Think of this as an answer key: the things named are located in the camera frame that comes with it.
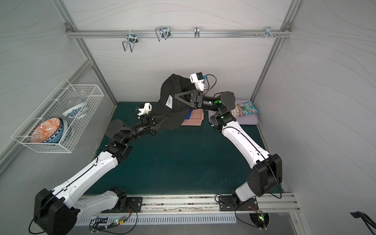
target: wire basket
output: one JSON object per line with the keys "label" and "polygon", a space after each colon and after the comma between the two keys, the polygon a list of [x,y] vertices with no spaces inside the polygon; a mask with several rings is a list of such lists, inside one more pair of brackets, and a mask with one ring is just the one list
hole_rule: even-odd
{"label": "wire basket", "polygon": [[[64,79],[13,133],[12,139],[37,153],[71,153],[103,96],[98,85],[70,84],[67,79]],[[71,99],[80,99],[85,102],[83,105],[87,107],[83,111],[85,115],[80,116],[83,110],[81,109],[74,119],[62,116],[66,103]],[[70,123],[60,141],[56,144],[32,143],[30,138],[33,131],[50,118],[62,118]]]}

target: dark green mat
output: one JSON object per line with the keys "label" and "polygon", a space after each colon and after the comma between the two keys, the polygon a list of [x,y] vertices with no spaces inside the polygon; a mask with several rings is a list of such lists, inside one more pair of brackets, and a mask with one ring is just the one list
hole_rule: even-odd
{"label": "dark green mat", "polygon": [[[120,102],[113,119],[126,119],[139,104]],[[135,113],[125,123],[137,123]],[[113,187],[128,194],[230,193],[245,182],[249,165],[236,147],[210,126],[206,111],[204,116],[201,126],[160,129],[156,136],[145,135],[129,143],[133,149],[128,158],[85,194],[101,194]],[[256,126],[242,128],[264,148]],[[105,136],[100,149],[108,143]]]}

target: blue object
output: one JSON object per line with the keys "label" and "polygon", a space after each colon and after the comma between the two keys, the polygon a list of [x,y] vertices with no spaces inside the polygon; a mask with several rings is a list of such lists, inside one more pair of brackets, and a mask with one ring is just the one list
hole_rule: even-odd
{"label": "blue object", "polygon": [[191,118],[192,111],[193,111],[193,109],[189,110],[189,113],[188,113],[188,115],[187,115],[187,117],[185,119],[190,119]]}
{"label": "blue object", "polygon": [[72,110],[70,113],[67,114],[67,117],[75,117],[81,109],[82,107]]}

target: wall hook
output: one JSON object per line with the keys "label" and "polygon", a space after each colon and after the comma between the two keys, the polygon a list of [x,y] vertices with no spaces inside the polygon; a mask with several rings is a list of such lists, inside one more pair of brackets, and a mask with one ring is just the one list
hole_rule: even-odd
{"label": "wall hook", "polygon": [[138,42],[137,36],[134,35],[134,34],[132,34],[132,33],[130,33],[130,31],[129,31],[129,34],[127,35],[127,41],[123,41],[124,51],[125,52],[127,51],[127,47],[128,47],[128,44],[129,44],[130,51],[133,52],[133,49],[135,48],[135,44],[137,42]]}
{"label": "wall hook", "polygon": [[155,29],[155,34],[157,35],[157,39],[158,41],[161,41],[161,38],[163,37],[165,40],[167,40],[167,38],[169,36],[171,36],[171,33],[170,33],[170,28],[169,27],[166,27],[166,26],[162,26],[162,27],[158,27]]}
{"label": "wall hook", "polygon": [[200,27],[194,28],[194,37],[199,38],[200,37]]}
{"label": "wall hook", "polygon": [[265,33],[263,33],[263,36],[266,38],[274,38],[275,35],[271,33],[271,28],[267,27],[265,30]]}

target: metal vent grille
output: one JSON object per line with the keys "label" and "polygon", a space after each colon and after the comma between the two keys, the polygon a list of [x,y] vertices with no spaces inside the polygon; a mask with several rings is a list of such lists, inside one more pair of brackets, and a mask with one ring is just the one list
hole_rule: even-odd
{"label": "metal vent grille", "polygon": [[[118,215],[98,215],[86,218],[76,226],[89,226],[93,219],[108,218],[106,224],[113,223],[116,219],[120,218]],[[132,214],[131,218],[123,224],[135,224],[136,216]],[[229,214],[191,214],[191,215],[139,215],[137,224],[226,224],[236,223],[236,218],[233,213]]]}

